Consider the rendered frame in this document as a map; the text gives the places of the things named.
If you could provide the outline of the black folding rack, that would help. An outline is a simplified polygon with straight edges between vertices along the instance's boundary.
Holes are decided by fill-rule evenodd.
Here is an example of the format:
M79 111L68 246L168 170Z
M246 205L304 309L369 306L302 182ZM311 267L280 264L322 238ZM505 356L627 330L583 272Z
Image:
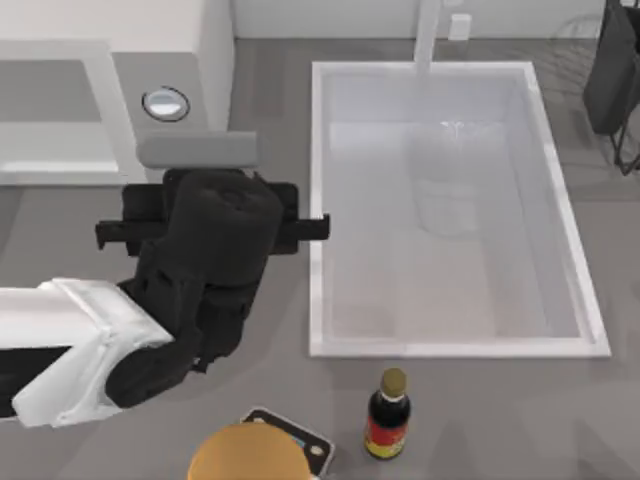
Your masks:
M640 153L622 159L633 111L640 106L640 0L606 0L594 61L582 95L593 132L606 136L623 175L640 171Z

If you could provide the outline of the pale grey rounded box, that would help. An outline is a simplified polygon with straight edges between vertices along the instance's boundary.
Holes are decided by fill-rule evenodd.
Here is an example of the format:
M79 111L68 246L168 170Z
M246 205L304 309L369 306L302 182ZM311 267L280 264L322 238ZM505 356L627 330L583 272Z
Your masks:
M164 133L136 147L140 163L150 169L252 168L259 163L255 132Z

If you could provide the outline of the pale microwave oven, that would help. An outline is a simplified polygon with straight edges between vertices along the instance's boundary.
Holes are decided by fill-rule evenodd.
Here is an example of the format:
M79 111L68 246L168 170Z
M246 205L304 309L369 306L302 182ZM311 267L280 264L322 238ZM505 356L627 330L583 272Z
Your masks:
M104 40L0 40L0 185L118 185L151 175L137 158L144 139L228 126L235 48L115 48ZM184 93L181 121L152 119L145 92Z

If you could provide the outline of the small white wall box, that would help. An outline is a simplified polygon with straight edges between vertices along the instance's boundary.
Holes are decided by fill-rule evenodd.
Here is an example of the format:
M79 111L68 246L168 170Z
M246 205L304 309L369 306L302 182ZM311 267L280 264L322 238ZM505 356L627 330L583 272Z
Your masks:
M470 39L472 28L472 16L467 13L455 13L451 15L448 40L453 42L466 42Z

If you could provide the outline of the dark sauce bottle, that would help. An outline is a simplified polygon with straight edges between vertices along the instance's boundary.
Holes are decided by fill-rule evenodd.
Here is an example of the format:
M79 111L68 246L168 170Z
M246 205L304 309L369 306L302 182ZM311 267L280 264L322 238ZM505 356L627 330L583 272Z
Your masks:
M369 398L363 445L378 460L391 460L404 448L412 410L407 386L401 368L388 368Z

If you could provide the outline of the white sink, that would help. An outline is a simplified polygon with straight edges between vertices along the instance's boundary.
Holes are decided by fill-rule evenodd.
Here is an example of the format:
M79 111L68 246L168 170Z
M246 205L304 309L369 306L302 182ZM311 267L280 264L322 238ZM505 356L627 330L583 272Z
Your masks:
M611 354L534 66L316 62L309 352Z

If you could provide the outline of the small black framed scale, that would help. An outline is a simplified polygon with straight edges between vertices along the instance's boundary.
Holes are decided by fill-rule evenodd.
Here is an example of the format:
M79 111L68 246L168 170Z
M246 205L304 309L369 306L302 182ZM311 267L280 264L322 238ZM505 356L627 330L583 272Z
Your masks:
M265 423L286 432L303 450L314 480L326 480L334 459L335 444L310 427L291 420L264 406L252 407L242 418L243 423Z

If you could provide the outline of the tall white tap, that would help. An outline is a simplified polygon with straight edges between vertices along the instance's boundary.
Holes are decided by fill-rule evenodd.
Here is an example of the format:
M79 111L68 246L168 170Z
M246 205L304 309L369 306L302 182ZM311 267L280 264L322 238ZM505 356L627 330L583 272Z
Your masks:
M413 63L416 74L420 76L425 76L430 71L441 5L442 0L419 1Z

